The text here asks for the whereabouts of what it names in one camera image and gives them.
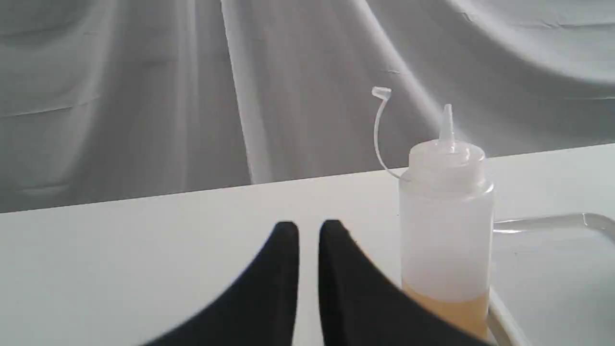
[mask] white plastic squeeze bottle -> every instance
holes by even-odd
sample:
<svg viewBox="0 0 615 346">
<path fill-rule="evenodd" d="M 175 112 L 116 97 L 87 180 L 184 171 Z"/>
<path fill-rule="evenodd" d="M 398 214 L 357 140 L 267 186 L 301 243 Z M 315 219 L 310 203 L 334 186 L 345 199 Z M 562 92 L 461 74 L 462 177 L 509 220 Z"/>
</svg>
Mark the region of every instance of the white plastic squeeze bottle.
<svg viewBox="0 0 615 346">
<path fill-rule="evenodd" d="M 391 90 L 375 87 L 383 99 Z M 441 318 L 480 338 L 487 335 L 493 183 L 485 178 L 485 152 L 456 141 L 451 105 L 444 107 L 440 138 L 410 150 L 398 176 L 402 286 Z"/>
</svg>

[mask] yellow liquid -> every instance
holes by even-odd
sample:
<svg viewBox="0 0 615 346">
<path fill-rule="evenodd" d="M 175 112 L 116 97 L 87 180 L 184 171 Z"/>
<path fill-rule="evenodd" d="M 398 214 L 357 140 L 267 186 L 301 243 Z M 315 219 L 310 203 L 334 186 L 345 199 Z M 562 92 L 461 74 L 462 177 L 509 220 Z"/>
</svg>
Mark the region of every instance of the yellow liquid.
<svg viewBox="0 0 615 346">
<path fill-rule="evenodd" d="M 405 282 L 402 287 L 407 295 L 438 317 L 479 339 L 487 338 L 489 290 L 472 300 L 444 302 L 417 293 Z"/>
</svg>

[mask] clear plastic tray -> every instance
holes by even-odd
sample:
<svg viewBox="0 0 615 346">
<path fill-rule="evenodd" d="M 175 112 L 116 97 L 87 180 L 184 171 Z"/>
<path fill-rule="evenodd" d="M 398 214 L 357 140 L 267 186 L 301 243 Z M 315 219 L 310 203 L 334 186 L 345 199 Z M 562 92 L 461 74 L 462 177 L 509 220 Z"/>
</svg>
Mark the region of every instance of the clear plastic tray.
<svg viewBox="0 0 615 346">
<path fill-rule="evenodd" d="M 492 264 L 498 344 L 615 344 L 613 220 L 578 213 L 497 222 Z"/>
</svg>

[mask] white table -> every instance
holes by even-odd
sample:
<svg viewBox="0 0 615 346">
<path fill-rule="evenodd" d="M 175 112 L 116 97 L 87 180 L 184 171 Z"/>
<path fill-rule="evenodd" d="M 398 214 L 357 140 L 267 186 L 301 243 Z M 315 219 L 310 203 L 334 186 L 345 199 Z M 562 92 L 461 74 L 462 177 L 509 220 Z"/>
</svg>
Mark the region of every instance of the white table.
<svg viewBox="0 0 615 346">
<path fill-rule="evenodd" d="M 496 218 L 615 218 L 615 145 L 494 158 Z M 397 182 L 383 171 L 0 215 L 0 345 L 138 345 L 213 300 L 278 220 L 301 233 L 295 345 L 322 344 L 320 224 L 341 219 L 399 281 Z"/>
</svg>

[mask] nozzle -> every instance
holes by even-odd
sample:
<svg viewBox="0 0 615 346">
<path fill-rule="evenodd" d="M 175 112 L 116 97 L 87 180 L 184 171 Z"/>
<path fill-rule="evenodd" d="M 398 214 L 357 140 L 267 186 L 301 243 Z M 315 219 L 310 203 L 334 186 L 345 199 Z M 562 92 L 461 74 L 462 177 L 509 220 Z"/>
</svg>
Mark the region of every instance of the nozzle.
<svg viewBox="0 0 615 346">
<path fill-rule="evenodd" d="M 388 100 L 391 97 L 391 90 L 387 87 L 373 87 L 371 94 L 381 100 Z"/>
<path fill-rule="evenodd" d="M 453 106 L 447 103 L 442 115 L 439 144 L 443 145 L 450 153 L 455 152 L 455 134 L 453 129 Z"/>
</svg>

